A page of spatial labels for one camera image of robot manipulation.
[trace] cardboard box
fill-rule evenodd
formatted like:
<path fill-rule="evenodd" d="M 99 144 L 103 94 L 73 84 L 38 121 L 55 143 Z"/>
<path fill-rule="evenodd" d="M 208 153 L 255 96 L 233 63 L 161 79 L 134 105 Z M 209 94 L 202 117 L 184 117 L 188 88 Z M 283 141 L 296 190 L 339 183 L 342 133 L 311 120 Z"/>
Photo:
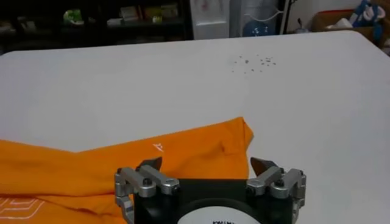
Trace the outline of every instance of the cardboard box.
<path fill-rule="evenodd" d="M 311 25 L 312 32 L 330 32 L 339 30 L 353 30 L 365 36 L 369 41 L 373 42 L 374 28 L 373 27 L 355 27 L 355 28 L 336 28 L 328 29 L 327 26 L 336 24 L 340 19 L 349 19 L 353 10 L 327 11 L 319 12 L 313 18 Z"/>

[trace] white circular label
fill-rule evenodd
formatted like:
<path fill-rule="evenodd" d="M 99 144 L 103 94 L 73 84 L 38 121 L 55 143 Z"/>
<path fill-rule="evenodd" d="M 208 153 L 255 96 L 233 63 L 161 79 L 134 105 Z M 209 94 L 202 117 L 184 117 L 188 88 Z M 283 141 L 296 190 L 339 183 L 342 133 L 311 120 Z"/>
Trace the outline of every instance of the white circular label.
<path fill-rule="evenodd" d="M 237 209 L 210 206 L 185 214 L 177 224 L 260 224 L 260 222 Z"/>

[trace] orange fabric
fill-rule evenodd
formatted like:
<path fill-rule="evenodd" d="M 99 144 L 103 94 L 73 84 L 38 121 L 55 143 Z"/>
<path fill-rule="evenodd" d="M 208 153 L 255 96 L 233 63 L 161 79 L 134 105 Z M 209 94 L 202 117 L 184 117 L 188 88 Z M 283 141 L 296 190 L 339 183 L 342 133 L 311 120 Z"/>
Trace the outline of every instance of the orange fabric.
<path fill-rule="evenodd" d="M 176 178 L 247 178 L 243 118 L 79 153 L 0 141 L 0 223 L 124 223 L 117 168 L 163 157 Z"/>

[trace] white print on shirt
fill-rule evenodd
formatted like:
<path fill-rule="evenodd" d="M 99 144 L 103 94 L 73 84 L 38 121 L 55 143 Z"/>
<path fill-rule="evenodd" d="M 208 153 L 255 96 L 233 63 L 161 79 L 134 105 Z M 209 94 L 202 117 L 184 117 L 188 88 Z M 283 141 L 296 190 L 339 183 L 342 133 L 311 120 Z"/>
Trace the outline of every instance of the white print on shirt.
<path fill-rule="evenodd" d="M 156 147 L 156 149 L 158 149 L 159 151 L 164 152 L 163 151 L 163 146 L 161 145 L 161 143 L 153 144 L 153 146 Z"/>
<path fill-rule="evenodd" d="M 35 198 L 29 198 L 27 201 L 22 198 L 11 201 L 10 199 L 0 198 L 0 219 L 29 219 L 37 213 L 44 203 L 44 201 Z M 18 211 L 23 211 L 23 215 L 18 215 Z"/>

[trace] white table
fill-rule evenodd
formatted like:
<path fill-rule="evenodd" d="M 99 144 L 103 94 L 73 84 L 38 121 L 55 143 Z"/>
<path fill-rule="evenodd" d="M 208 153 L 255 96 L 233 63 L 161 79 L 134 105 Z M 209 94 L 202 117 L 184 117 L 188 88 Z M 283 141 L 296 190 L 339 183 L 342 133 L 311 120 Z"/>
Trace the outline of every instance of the white table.
<path fill-rule="evenodd" d="M 0 108 L 72 151 L 244 116 L 249 156 L 307 174 L 299 223 L 389 223 L 390 59 L 355 32 L 12 52 Z"/>

